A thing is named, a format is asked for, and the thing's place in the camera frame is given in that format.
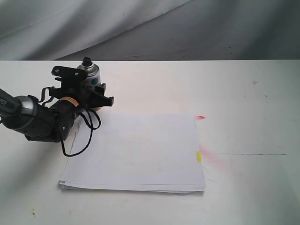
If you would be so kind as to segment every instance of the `paper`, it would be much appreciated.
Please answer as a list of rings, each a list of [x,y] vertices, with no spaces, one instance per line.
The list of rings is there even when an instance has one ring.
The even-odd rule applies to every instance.
[[[60,181],[62,188],[179,193],[204,190],[192,116],[115,114],[104,109],[99,116],[102,124],[89,148],[68,160]],[[89,133],[82,122],[72,154],[86,145]]]

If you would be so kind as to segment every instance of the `white paper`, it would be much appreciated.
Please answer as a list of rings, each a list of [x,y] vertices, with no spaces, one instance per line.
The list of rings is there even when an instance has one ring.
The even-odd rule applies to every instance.
[[[60,181],[65,189],[204,190],[192,116],[114,114],[104,109],[99,116],[101,128],[94,131],[89,148],[67,162]],[[82,122],[72,154],[86,145],[89,134]]]

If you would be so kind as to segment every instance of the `white backdrop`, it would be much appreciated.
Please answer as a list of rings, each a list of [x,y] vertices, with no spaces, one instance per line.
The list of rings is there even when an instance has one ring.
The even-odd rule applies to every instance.
[[[298,0],[2,0],[0,60],[300,59],[299,11]]]

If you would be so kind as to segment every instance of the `table surface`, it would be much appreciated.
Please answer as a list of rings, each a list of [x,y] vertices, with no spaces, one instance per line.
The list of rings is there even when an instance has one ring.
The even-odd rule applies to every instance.
[[[300,60],[97,64],[114,112],[206,117],[196,121],[206,190],[62,191],[60,144],[0,126],[1,225],[300,224]],[[59,85],[56,65],[79,62],[0,61],[0,87],[39,97]]]

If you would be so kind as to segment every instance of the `orange label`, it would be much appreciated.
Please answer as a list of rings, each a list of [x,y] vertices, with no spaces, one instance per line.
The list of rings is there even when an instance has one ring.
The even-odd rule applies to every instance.
[[[79,103],[71,97],[62,97],[60,100],[66,100],[66,101],[72,103],[75,107],[77,107],[79,105]]]

